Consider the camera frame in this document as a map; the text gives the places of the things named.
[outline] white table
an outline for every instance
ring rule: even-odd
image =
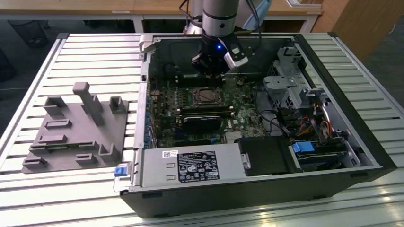
[[[24,175],[20,172],[45,110],[45,97],[80,101],[72,85],[88,81],[101,100],[130,102],[122,162],[132,158],[140,81],[140,34],[70,34],[56,40],[21,105],[0,139],[0,227],[201,227],[201,226],[381,226],[404,220],[404,110],[337,38],[308,34],[312,49],[398,169],[333,197],[141,219],[113,191],[113,168]],[[316,86],[316,76],[308,71]]]

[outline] warning symbols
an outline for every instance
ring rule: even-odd
[[[186,166],[180,166],[180,167],[178,167],[178,171],[180,171],[180,172],[186,172]]]
[[[214,151],[177,154],[177,161],[181,183],[220,179]]]

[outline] cables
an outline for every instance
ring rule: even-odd
[[[332,138],[333,137],[333,135],[332,135],[332,127],[330,127],[330,123],[329,123],[329,121],[326,121],[326,120],[324,120],[322,119],[322,123],[326,125],[326,132],[328,132],[328,136],[329,136],[329,138]]]
[[[185,3],[188,3],[188,4],[186,4],[186,12],[182,10],[182,6],[185,5]],[[190,16],[189,13],[188,13],[188,5],[189,5],[189,0],[184,0],[182,3],[181,3],[180,6],[178,6],[178,10],[180,10],[180,12],[181,12],[186,17],[189,17],[189,18],[193,20],[193,16]]]
[[[256,50],[258,49],[258,47],[260,47],[260,45],[261,45],[260,18],[258,18],[257,9],[254,8],[252,1],[250,1],[250,0],[245,0],[245,2],[246,2],[248,7],[249,7],[249,9],[250,9],[253,18],[254,18],[254,20],[256,20],[256,22],[257,22],[256,29],[258,30],[258,44],[257,44],[257,46],[252,49],[252,51],[256,52]]]

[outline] blue tab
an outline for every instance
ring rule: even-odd
[[[297,152],[312,152],[314,151],[314,148],[313,148],[313,145],[310,142],[296,142],[293,145],[292,145],[292,148],[293,148],[293,151],[294,153]]]
[[[128,168],[126,167],[114,167],[113,175],[114,176],[126,176]]]

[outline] floor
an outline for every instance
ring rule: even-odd
[[[36,72],[46,57],[58,33],[118,33],[122,30],[109,23],[90,28],[82,21],[49,21],[45,29],[49,43],[45,47],[29,49],[6,21],[0,21],[0,49],[4,51],[17,74],[0,83],[0,135],[18,107]],[[396,23],[394,30],[380,43],[374,53],[364,62],[366,68],[384,85],[398,103],[404,106],[404,16]]]

